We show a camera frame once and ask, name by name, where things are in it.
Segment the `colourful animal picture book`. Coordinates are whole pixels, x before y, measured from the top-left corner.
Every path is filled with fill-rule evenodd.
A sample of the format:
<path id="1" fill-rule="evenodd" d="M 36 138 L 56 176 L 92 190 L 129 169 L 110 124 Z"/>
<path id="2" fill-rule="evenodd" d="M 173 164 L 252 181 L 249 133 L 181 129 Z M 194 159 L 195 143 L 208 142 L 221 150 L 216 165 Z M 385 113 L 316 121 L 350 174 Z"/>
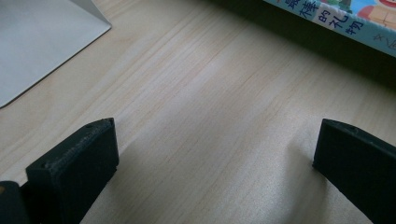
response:
<path id="1" fill-rule="evenodd" d="M 396 58 L 396 0 L 263 0 Z"/>

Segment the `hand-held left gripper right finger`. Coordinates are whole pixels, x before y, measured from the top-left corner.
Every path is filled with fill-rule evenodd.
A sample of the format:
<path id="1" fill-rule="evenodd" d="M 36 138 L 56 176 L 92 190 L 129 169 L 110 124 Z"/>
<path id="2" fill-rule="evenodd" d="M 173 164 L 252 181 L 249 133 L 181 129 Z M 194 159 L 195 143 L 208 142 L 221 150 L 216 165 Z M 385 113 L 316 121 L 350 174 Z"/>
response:
<path id="1" fill-rule="evenodd" d="M 374 224 L 396 224 L 396 147 L 344 122 L 321 122 L 313 167 Z"/>

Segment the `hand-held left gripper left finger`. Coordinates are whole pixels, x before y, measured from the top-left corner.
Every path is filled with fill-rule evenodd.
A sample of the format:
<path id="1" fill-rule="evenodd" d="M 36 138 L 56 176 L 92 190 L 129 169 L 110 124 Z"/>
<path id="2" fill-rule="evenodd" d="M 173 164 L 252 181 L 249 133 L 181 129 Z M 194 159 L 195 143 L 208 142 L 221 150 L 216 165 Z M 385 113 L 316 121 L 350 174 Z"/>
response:
<path id="1" fill-rule="evenodd" d="M 84 125 L 26 168 L 41 224 L 79 224 L 117 171 L 113 118 Z"/>

